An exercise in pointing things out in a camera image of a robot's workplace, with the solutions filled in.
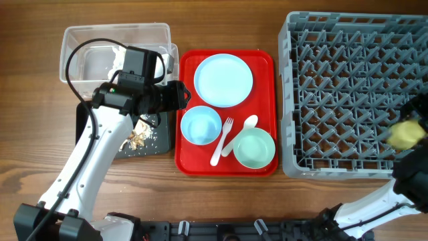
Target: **plastic spoon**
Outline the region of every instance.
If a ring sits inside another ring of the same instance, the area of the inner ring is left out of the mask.
[[[248,117],[244,123],[243,123],[243,128],[241,131],[246,130],[246,129],[250,129],[250,128],[254,128],[257,124],[257,121],[259,120],[259,118],[254,114],[250,117]],[[227,144],[225,146],[225,148],[223,148],[223,150],[221,151],[221,156],[223,157],[227,157],[228,154],[230,154],[230,152],[233,150],[233,143],[235,142],[236,137],[234,137],[232,139],[232,141],[229,142],[229,144]]]

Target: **wooden table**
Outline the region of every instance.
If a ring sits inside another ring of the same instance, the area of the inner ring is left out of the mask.
[[[68,26],[165,22],[180,55],[204,48],[261,49],[277,63],[278,33],[290,11],[424,14],[427,9],[428,1],[412,0],[3,0],[0,240],[16,240],[12,220],[17,207],[37,203],[74,148],[78,100],[58,79],[60,48]],[[276,87],[279,124],[279,78]],[[387,182],[290,179],[282,167],[262,179],[187,177],[177,170],[173,159],[171,151],[114,161],[98,194],[94,218],[111,211],[170,222],[313,218],[325,207],[352,202]],[[428,216],[407,216],[385,224],[376,229],[376,238],[427,240]]]

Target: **red tray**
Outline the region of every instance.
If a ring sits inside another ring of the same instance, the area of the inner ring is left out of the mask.
[[[253,88],[249,96],[241,103],[230,108],[218,108],[204,102],[196,93],[193,77],[198,65],[214,54],[232,54],[241,58],[253,74]],[[253,114],[259,117],[256,127],[267,131],[274,142],[276,136],[276,102],[274,87],[274,61],[266,52],[259,50],[191,50],[180,61],[180,80],[191,92],[192,99],[185,110],[177,111],[177,128],[175,135],[175,164],[187,175],[246,176],[263,177],[272,174],[278,166],[278,146],[272,162],[261,169],[250,169],[241,165],[233,151],[227,157],[220,157],[219,164],[212,167],[209,160],[220,140],[208,145],[198,146],[188,142],[181,134],[180,123],[184,113],[194,106],[210,106],[216,110],[225,122],[233,118],[233,127],[227,135],[225,146],[241,131],[245,119]]]

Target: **dish rack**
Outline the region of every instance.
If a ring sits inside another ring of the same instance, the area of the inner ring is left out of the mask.
[[[278,36],[284,173],[390,178],[412,150],[386,144],[428,89],[428,16],[291,12]]]

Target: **yellow sponge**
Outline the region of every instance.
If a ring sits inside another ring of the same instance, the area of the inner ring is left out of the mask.
[[[427,133],[417,120],[406,120],[390,128],[391,136],[387,143],[395,149],[407,150],[416,145]]]

